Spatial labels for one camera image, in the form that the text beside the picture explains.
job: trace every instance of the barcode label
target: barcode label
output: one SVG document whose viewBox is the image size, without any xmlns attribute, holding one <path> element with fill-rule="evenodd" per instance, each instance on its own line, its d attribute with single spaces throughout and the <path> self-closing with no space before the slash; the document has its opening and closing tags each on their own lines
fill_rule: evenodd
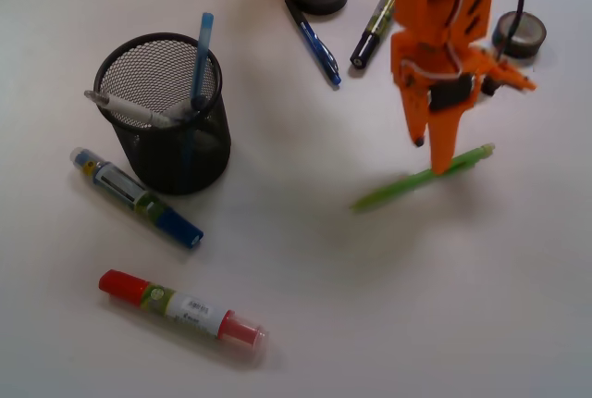
<svg viewBox="0 0 592 398">
<path fill-rule="evenodd" d="M 172 296 L 166 307 L 167 317 L 215 338 L 227 313 L 227 308 L 212 307 L 193 296 L 179 292 Z"/>
<path fill-rule="evenodd" d="M 185 301 L 185 304 L 183 304 L 183 308 L 201 317 L 210 316 L 210 307 L 208 305 L 202 304 L 191 298 L 188 298 L 188 300 Z"/>
</svg>

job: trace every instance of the ballpoint pen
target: ballpoint pen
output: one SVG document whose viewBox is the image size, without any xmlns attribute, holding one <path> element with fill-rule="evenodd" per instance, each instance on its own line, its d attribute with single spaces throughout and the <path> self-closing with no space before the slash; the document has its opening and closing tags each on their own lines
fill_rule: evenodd
<svg viewBox="0 0 592 398">
<path fill-rule="evenodd" d="M 212 38 L 212 28 L 214 26 L 214 15 L 204 12 L 202 15 L 202 27 L 200 29 L 200 38 L 197 43 L 197 54 L 195 56 L 195 69 L 193 70 L 193 81 L 191 83 L 191 96 L 189 99 L 173 105 L 163 111 L 163 116 L 169 118 L 184 118 L 200 111 L 207 98 L 202 96 L 204 86 L 205 65 L 207 64 L 207 55 L 210 51 L 210 39 Z"/>
<path fill-rule="evenodd" d="M 128 100 L 115 97 L 112 94 L 101 94 L 95 91 L 85 91 L 84 96 L 95 102 L 101 108 L 122 114 L 132 120 L 146 123 L 157 128 L 167 128 L 175 125 L 175 122 L 162 114 L 155 113 L 145 106 L 134 104 Z"/>
<path fill-rule="evenodd" d="M 286 6 L 288 7 L 288 11 L 291 13 L 292 18 L 296 22 L 298 29 L 301 31 L 304 39 L 306 42 L 311 46 L 313 49 L 314 56 L 318 60 L 318 63 L 323 68 L 323 71 L 327 74 L 331 83 L 335 86 L 339 86 L 341 83 L 341 77 L 339 76 L 339 67 L 337 64 L 337 60 L 331 54 L 331 52 L 327 49 L 325 44 L 321 42 L 318 36 L 311 28 L 311 25 L 306 20 L 304 14 L 294 5 L 291 0 L 285 0 Z"/>
</svg>

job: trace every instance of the label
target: label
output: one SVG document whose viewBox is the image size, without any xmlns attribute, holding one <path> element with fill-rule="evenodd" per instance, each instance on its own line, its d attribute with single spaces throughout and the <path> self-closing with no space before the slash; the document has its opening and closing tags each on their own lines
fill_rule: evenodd
<svg viewBox="0 0 592 398">
<path fill-rule="evenodd" d="M 107 163 L 99 169 L 95 180 L 132 210 L 135 203 L 146 193 L 138 182 L 112 163 Z"/>
<path fill-rule="evenodd" d="M 380 0 L 366 30 L 383 37 L 392 23 L 395 14 L 395 2 L 396 0 Z"/>
<path fill-rule="evenodd" d="M 217 337 L 228 310 L 216 309 L 184 293 L 176 293 L 168 303 L 166 316 Z"/>
<path fill-rule="evenodd" d="M 213 308 L 188 294 L 175 292 L 162 285 L 150 284 L 142 294 L 140 308 L 146 312 L 167 317 L 216 338 L 225 309 Z"/>
</svg>

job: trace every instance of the blue pen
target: blue pen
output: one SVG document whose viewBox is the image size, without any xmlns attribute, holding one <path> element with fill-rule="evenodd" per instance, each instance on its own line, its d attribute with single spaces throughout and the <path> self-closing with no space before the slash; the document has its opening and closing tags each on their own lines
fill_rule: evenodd
<svg viewBox="0 0 592 398">
<path fill-rule="evenodd" d="M 208 102 L 208 99 L 202 96 L 202 88 L 204 87 L 205 66 L 207 64 L 207 55 L 210 51 L 210 39 L 212 38 L 213 27 L 214 16 L 209 12 L 204 12 L 202 15 L 200 38 L 197 43 L 197 55 L 195 56 L 190 97 L 163 111 L 161 113 L 163 116 L 181 120 L 200 111 L 204 108 L 204 104 Z"/>
<path fill-rule="evenodd" d="M 304 16 L 304 14 L 294 5 L 291 0 L 285 0 L 286 6 L 288 7 L 288 11 L 291 13 L 292 18 L 296 22 L 299 30 L 302 32 L 304 39 L 310 44 L 311 48 L 313 49 L 314 56 L 318 60 L 318 63 L 323 68 L 323 71 L 329 77 L 331 83 L 335 86 L 339 86 L 341 83 L 341 77 L 339 76 L 339 67 L 337 65 L 337 60 L 328 50 L 328 48 L 321 42 L 318 36 L 311 28 L 311 25 L 308 23 L 308 20 Z"/>
</svg>

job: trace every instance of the black mesh pencil cup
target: black mesh pencil cup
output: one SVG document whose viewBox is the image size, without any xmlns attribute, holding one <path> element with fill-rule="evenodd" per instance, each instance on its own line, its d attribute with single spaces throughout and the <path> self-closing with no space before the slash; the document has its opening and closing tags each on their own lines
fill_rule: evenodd
<svg viewBox="0 0 592 398">
<path fill-rule="evenodd" d="M 189 97 L 197 41 L 174 33 L 144 35 L 121 45 L 100 67 L 94 90 L 162 113 Z M 195 117 L 158 129 L 99 108 L 111 122 L 131 167 L 149 187 L 168 194 L 195 193 L 214 182 L 230 157 L 222 101 L 222 71 L 210 51 Z"/>
</svg>

